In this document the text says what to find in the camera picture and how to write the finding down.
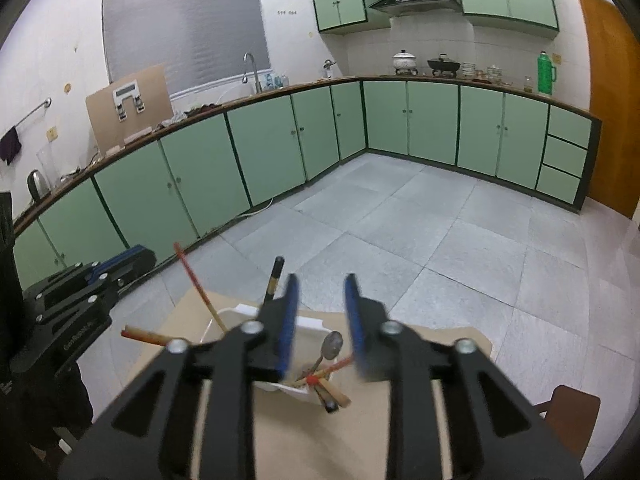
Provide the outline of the red orange patterned chopstick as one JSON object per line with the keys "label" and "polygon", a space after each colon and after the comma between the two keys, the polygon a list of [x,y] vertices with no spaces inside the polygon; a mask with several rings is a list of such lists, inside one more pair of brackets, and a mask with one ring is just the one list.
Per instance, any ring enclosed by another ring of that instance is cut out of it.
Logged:
{"label": "red orange patterned chopstick", "polygon": [[166,344],[171,341],[171,338],[168,336],[153,333],[149,330],[142,330],[142,328],[132,327],[129,325],[126,325],[120,331],[120,336],[127,339],[144,342],[145,344],[155,344],[156,346],[160,347],[166,346]]}

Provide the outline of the tan bamboo chopstick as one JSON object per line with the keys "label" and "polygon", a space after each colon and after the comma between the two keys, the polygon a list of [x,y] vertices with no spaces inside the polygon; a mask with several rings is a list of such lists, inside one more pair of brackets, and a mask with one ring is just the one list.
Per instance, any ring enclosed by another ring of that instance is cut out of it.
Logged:
{"label": "tan bamboo chopstick", "polygon": [[339,388],[332,385],[328,380],[326,380],[326,378],[319,378],[318,385],[332,396],[332,399],[340,408],[348,408],[349,405],[352,404],[350,397],[346,396],[345,393],[342,393]]}

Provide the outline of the black chopstick silver band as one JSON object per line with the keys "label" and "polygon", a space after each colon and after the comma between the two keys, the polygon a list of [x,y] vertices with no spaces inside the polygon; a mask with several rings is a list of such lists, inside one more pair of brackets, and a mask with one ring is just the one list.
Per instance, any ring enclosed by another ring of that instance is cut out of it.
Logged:
{"label": "black chopstick silver band", "polygon": [[334,397],[331,396],[325,388],[321,386],[314,386],[314,391],[317,393],[321,405],[328,414],[337,412],[340,409],[337,402],[334,400]]}

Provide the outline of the red orange star chopstick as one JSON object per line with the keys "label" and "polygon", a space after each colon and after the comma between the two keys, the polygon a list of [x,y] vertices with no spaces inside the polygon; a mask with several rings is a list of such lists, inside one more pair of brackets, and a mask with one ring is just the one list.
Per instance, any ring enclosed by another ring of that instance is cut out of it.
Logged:
{"label": "red orange star chopstick", "polygon": [[355,361],[354,356],[346,356],[346,358],[341,359],[325,368],[322,368],[322,370],[316,370],[315,372],[313,372],[312,374],[308,374],[306,376],[304,376],[303,378],[300,378],[299,380],[296,380],[295,382],[291,382],[290,386],[293,388],[300,388],[303,387],[303,385],[307,385],[308,384],[308,379],[311,377],[317,377],[317,378],[325,378],[328,377],[330,375],[332,375],[334,372],[337,372],[338,370],[342,370],[345,367],[348,367],[349,365],[352,365],[352,363]]}

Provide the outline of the silver metal spoon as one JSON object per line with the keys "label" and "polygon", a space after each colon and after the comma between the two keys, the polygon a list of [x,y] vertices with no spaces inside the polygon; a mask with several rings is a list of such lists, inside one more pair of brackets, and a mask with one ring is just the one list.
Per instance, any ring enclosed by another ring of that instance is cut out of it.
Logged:
{"label": "silver metal spoon", "polygon": [[311,367],[305,368],[298,379],[304,379],[307,376],[314,374],[324,361],[334,360],[340,354],[343,344],[343,335],[337,330],[332,330],[332,332],[327,334],[326,338],[322,341],[320,356],[318,359],[314,361],[314,364],[312,364]]}

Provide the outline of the green lower kitchen cabinets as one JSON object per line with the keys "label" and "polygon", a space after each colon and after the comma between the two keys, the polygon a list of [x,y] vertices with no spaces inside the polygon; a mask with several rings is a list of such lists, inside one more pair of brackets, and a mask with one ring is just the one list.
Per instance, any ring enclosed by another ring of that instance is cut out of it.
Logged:
{"label": "green lower kitchen cabinets", "polygon": [[23,286],[141,245],[158,261],[363,153],[451,169],[580,211],[600,120],[453,79],[318,82],[217,105],[83,171],[17,223]]}

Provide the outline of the silver kitchen faucet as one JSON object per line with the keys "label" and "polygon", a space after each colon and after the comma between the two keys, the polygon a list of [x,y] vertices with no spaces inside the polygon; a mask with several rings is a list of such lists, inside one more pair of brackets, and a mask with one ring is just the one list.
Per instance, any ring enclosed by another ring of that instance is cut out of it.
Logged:
{"label": "silver kitchen faucet", "polygon": [[250,76],[253,76],[254,93],[262,93],[262,84],[260,83],[258,76],[257,63],[254,55],[250,52],[245,52],[243,55],[244,73],[242,76],[242,84],[247,84],[250,80]]}

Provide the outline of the electric kettle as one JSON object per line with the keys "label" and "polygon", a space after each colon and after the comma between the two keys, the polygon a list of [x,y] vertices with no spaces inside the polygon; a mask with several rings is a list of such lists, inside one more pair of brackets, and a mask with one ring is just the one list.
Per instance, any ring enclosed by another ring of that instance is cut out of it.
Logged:
{"label": "electric kettle", "polygon": [[51,195],[51,188],[46,176],[37,169],[29,173],[26,183],[29,195],[35,204],[40,204]]}

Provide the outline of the brown cardboard board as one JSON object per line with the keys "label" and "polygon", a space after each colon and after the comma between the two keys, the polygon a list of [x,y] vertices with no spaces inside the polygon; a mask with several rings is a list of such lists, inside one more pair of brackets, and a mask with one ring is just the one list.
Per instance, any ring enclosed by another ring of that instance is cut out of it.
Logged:
{"label": "brown cardboard board", "polygon": [[90,94],[86,107],[101,155],[123,148],[130,136],[151,132],[174,116],[163,65],[122,77]]}

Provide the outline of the dark hanging towel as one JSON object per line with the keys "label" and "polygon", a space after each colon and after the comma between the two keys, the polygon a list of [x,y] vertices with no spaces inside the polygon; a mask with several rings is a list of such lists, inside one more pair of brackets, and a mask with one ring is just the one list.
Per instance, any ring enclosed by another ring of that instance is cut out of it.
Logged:
{"label": "dark hanging towel", "polygon": [[0,139],[0,159],[10,166],[14,159],[21,154],[22,144],[17,128],[12,126]]}

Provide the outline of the white cooking pot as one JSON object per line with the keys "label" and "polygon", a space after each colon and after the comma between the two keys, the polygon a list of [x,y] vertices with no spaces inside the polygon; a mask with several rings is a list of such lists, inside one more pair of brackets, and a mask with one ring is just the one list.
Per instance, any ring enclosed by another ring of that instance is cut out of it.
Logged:
{"label": "white cooking pot", "polygon": [[393,55],[393,68],[396,75],[416,76],[419,73],[416,57],[406,50],[400,50]]}

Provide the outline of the black wok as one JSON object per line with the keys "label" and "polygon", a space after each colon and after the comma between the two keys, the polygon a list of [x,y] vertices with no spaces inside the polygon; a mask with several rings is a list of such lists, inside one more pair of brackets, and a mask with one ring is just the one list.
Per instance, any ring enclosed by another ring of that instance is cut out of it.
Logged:
{"label": "black wok", "polygon": [[461,67],[459,62],[448,58],[446,53],[439,55],[438,58],[430,58],[427,64],[434,77],[442,78],[456,78]]}

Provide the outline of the green thermos flask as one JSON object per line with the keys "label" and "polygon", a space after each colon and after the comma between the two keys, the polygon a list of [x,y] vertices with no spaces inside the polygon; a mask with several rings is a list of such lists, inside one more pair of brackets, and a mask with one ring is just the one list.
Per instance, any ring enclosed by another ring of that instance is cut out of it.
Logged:
{"label": "green thermos flask", "polygon": [[546,51],[541,51],[537,58],[537,88],[538,92],[551,96],[553,84],[556,81],[556,68]]}

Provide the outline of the range hood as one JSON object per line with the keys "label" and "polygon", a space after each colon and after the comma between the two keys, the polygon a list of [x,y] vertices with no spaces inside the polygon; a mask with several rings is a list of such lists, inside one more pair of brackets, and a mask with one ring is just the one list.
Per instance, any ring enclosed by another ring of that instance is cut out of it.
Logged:
{"label": "range hood", "polygon": [[371,9],[391,16],[403,16],[436,10],[461,13],[462,5],[457,0],[380,0],[373,3]]}

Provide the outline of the wall towel rail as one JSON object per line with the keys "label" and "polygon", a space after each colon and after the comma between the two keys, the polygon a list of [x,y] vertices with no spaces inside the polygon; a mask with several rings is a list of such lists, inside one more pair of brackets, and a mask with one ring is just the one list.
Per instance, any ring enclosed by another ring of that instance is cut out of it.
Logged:
{"label": "wall towel rail", "polygon": [[46,110],[52,104],[52,99],[47,98],[35,106],[32,110],[30,110],[23,118],[21,118],[16,124],[15,127],[19,127],[23,122],[26,122],[27,119],[31,118],[33,114],[36,114],[40,110]]}

